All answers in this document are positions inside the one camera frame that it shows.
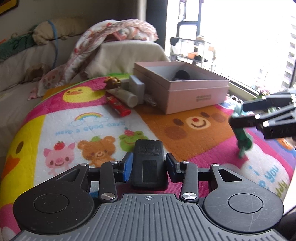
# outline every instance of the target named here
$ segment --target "pink pig cartoon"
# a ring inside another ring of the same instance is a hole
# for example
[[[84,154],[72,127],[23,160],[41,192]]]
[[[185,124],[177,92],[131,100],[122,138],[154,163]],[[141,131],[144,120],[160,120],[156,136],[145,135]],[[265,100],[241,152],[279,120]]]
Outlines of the pink pig cartoon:
[[[49,171],[49,175],[56,175],[55,169],[64,167],[65,170],[69,169],[69,163],[74,160],[74,147],[75,143],[71,143],[65,146],[64,142],[58,142],[55,144],[53,150],[44,149],[45,164],[52,170]]]

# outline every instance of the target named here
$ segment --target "white bottle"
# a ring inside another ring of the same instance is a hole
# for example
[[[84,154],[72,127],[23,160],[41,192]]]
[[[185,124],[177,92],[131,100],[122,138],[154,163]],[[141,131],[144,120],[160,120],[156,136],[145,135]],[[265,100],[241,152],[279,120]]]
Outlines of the white bottle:
[[[138,97],[129,91],[120,87],[106,90],[108,93],[114,95],[116,98],[125,103],[128,107],[133,108],[138,104]]]
[[[138,97],[138,104],[144,103],[145,84],[134,75],[130,76],[128,90]]]

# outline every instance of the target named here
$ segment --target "cardboard box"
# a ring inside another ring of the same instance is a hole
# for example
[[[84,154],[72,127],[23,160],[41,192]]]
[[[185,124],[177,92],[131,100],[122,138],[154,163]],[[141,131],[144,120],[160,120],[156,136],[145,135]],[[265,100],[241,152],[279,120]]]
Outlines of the cardboard box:
[[[192,80],[170,81],[178,70]],[[139,62],[133,74],[146,86],[165,114],[219,104],[225,100],[228,79],[206,69],[183,62]]]

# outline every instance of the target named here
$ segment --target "rainbow illustration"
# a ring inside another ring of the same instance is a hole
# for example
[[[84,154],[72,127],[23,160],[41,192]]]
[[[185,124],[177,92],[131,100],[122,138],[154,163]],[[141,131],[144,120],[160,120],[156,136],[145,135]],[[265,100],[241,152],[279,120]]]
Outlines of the rainbow illustration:
[[[88,112],[88,113],[84,113],[84,114],[81,114],[81,115],[77,116],[75,118],[75,121],[80,121],[80,120],[83,120],[84,118],[90,117],[90,116],[102,117],[102,115],[99,114],[99,113],[96,113],[96,112]]]

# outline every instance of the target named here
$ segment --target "brown toy figure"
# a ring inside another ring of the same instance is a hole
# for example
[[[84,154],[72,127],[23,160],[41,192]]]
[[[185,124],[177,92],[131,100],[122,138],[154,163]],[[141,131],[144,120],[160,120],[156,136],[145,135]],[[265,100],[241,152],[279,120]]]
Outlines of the brown toy figure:
[[[104,80],[104,83],[106,83],[105,89],[110,90],[110,89],[115,89],[117,87],[121,86],[121,81],[118,78],[113,78],[113,77],[107,77]]]
[[[104,139],[93,137],[91,141],[82,140],[77,147],[82,150],[82,156],[91,161],[89,165],[100,167],[104,162],[115,161],[111,155],[115,152],[115,138],[106,136]]]
[[[228,116],[215,106],[171,115],[149,106],[135,109],[177,160],[188,160],[234,135]]]

